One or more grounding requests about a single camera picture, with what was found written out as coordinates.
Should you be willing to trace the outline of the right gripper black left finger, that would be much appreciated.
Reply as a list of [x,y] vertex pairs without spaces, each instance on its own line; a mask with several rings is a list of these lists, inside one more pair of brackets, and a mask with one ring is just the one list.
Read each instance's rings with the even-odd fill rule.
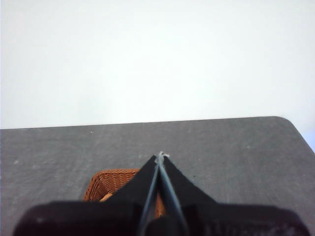
[[29,208],[14,229],[15,236],[134,236],[157,176],[156,156],[104,202],[57,201]]

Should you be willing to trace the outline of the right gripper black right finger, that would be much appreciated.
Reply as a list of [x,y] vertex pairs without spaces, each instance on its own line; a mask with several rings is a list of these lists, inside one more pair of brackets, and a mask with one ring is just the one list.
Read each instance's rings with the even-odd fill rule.
[[264,205],[219,203],[191,183],[169,160],[159,158],[166,208],[191,236],[308,236],[293,211]]

